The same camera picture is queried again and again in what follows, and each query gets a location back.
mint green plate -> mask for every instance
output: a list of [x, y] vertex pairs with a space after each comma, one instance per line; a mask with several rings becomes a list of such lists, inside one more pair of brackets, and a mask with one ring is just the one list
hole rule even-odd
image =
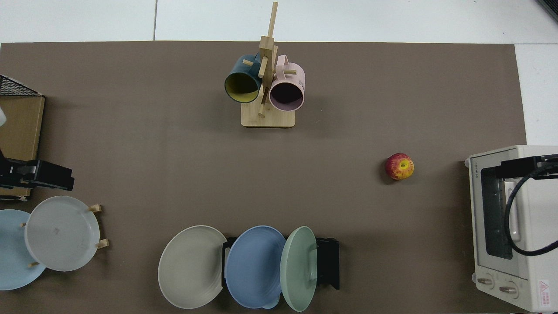
[[314, 296], [318, 278], [316, 237], [303, 226], [288, 236], [281, 255], [281, 289], [288, 305], [302, 312]]

wire basket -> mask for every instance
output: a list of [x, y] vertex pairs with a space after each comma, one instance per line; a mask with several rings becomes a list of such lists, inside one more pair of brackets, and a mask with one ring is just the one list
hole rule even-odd
[[0, 75], [0, 96], [42, 96], [42, 94], [14, 79]]

dark teal mug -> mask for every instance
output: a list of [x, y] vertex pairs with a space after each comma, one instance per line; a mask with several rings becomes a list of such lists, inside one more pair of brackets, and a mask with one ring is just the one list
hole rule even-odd
[[258, 97], [262, 79], [258, 77], [261, 60], [259, 54], [238, 58], [225, 79], [225, 91], [237, 102], [248, 103]]

black cable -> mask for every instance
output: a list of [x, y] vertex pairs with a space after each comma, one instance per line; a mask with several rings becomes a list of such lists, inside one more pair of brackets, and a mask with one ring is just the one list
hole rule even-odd
[[519, 191], [519, 189], [521, 188], [521, 186], [527, 180], [529, 180], [530, 178], [537, 177], [537, 176], [539, 176], [539, 175], [541, 175], [545, 172], [548, 172], [551, 169], [556, 171], [556, 169], [558, 169], [558, 163], [551, 163], [551, 164], [547, 164], [547, 165], [540, 166], [540, 167], [536, 168], [530, 174], [526, 175], [521, 180], [519, 180], [517, 185], [512, 190], [512, 193], [509, 194], [508, 203], [506, 204], [506, 211], [504, 212], [504, 220], [505, 220], [504, 221], [504, 230], [506, 232], [506, 237], [508, 238], [509, 244], [519, 254], [522, 254], [522, 255], [525, 255], [525, 256], [537, 256], [537, 255], [542, 255], [542, 254], [548, 253], [548, 252], [552, 251], [553, 249], [558, 248], [558, 240], [556, 240], [555, 242], [545, 246], [542, 249], [538, 249], [538, 250], [534, 250], [534, 251], [522, 250], [522, 249], [518, 248], [517, 245], [513, 242], [512, 235], [509, 231], [509, 212], [512, 208], [513, 199], [515, 198], [515, 196], [516, 196], [517, 192]]

white table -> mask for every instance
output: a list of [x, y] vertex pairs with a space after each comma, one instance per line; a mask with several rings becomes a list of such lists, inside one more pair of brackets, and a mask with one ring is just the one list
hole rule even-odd
[[[0, 42], [259, 41], [271, 3], [0, 0]], [[527, 143], [558, 145], [558, 23], [534, 0], [279, 0], [273, 35], [277, 41], [515, 44]]]

